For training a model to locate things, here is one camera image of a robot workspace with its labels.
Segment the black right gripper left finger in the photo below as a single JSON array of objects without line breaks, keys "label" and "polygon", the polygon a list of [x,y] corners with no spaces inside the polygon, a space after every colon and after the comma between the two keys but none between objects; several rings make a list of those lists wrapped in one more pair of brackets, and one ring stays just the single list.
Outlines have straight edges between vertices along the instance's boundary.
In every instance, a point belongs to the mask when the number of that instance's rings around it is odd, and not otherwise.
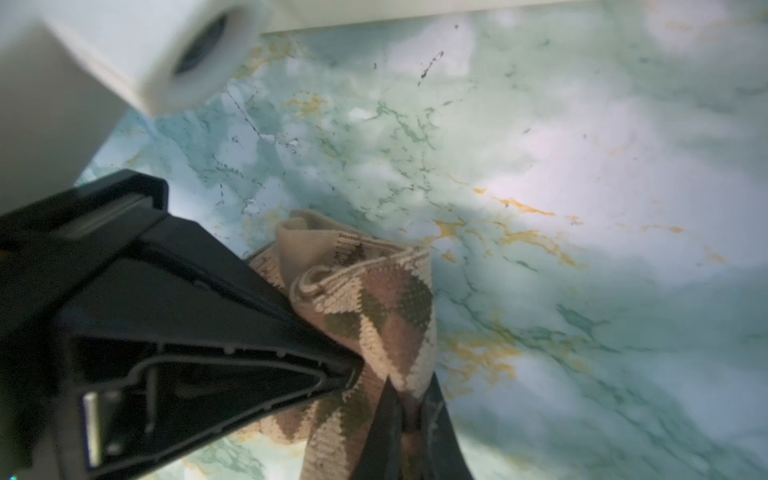
[{"label": "black right gripper left finger", "polygon": [[400,478],[403,410],[397,390],[387,380],[358,464],[354,480]]}]

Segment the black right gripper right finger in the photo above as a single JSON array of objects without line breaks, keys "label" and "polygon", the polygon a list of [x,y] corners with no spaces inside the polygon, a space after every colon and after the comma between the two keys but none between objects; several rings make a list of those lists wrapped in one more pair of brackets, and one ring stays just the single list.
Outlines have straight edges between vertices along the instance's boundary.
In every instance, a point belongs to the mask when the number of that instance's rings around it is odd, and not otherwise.
[{"label": "black right gripper right finger", "polygon": [[422,479],[473,480],[461,452],[438,377],[432,375],[420,408]]}]

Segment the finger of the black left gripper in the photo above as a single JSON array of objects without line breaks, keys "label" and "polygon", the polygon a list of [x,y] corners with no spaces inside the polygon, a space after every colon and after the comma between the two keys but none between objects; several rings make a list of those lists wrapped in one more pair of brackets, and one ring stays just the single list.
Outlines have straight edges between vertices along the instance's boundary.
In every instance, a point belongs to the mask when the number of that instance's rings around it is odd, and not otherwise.
[{"label": "finger of the black left gripper", "polygon": [[1,217],[1,475],[135,479],[344,391],[361,357],[122,170]]}]

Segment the beige argyle sock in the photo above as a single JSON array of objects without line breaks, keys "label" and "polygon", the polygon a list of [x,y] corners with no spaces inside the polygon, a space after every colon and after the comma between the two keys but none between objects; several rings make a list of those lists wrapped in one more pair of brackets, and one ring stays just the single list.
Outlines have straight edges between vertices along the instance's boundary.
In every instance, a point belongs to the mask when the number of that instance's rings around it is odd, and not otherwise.
[{"label": "beige argyle sock", "polygon": [[435,372],[437,319],[430,250],[377,239],[313,210],[277,224],[273,243],[247,263],[293,311],[359,354],[350,390],[252,425],[278,444],[306,444],[303,479],[347,479],[359,465],[385,384],[403,408],[403,479],[424,469],[421,406]]}]

